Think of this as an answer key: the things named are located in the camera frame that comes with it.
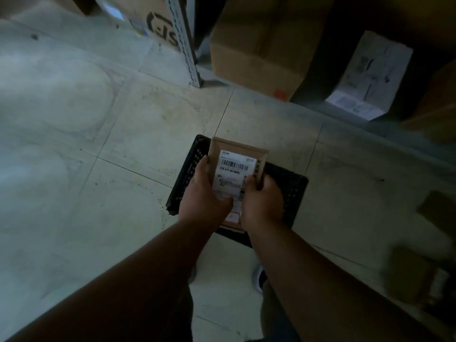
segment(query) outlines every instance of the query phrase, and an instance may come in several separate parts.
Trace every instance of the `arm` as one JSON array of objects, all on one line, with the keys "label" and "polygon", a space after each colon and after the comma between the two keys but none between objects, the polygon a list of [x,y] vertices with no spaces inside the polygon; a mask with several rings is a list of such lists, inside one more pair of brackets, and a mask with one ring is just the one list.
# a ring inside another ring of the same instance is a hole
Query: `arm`
[{"label": "arm", "polygon": [[[232,200],[218,201],[212,192],[207,161],[185,190],[176,224],[10,341],[158,340],[204,245],[231,211]],[[140,320],[145,312],[146,322]]]},{"label": "arm", "polygon": [[326,259],[280,221],[283,198],[270,176],[249,177],[242,226],[303,341],[437,341],[418,321]]}]

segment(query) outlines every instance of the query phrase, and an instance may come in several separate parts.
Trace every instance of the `hand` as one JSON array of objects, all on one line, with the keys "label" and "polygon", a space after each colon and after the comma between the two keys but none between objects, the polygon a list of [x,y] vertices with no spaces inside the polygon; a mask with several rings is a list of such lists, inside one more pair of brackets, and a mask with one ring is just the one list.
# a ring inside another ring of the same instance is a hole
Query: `hand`
[{"label": "hand", "polygon": [[265,175],[263,188],[257,190],[255,178],[250,175],[245,180],[245,195],[242,202],[241,224],[247,232],[249,228],[264,223],[282,220],[284,200],[276,182]]},{"label": "hand", "polygon": [[199,161],[195,175],[188,184],[180,202],[179,221],[196,222],[214,229],[225,220],[233,208],[233,199],[218,200],[206,172],[208,157]]}]

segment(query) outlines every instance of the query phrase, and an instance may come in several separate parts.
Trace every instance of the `forearm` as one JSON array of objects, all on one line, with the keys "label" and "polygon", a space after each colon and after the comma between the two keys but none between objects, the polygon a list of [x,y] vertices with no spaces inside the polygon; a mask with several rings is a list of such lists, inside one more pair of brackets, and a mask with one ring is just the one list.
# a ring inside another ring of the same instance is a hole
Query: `forearm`
[{"label": "forearm", "polygon": [[158,336],[214,226],[178,222],[32,322],[11,341]]},{"label": "forearm", "polygon": [[436,339],[394,304],[285,226],[248,229],[268,279],[303,341]]}]

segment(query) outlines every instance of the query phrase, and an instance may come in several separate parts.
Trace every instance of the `person's left hand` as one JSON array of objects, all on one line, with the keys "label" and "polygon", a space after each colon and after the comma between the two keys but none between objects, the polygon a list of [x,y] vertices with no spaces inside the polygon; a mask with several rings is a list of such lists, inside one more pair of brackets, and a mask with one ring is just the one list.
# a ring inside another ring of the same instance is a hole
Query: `person's left hand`
[{"label": "person's left hand", "polygon": [[196,222],[217,228],[233,208],[233,199],[218,200],[206,172],[208,156],[204,156],[195,169],[180,202],[179,221]]}]

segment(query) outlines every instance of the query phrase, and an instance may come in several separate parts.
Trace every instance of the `orange sticker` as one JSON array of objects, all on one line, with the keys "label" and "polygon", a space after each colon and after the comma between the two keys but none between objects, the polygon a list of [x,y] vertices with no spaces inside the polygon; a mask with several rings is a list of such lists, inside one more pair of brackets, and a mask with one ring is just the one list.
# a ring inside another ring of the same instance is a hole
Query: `orange sticker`
[{"label": "orange sticker", "polygon": [[283,90],[280,90],[280,89],[276,89],[274,91],[274,97],[275,98],[278,98],[278,99],[281,99],[282,101],[287,101],[288,98],[287,98],[287,93]]}]

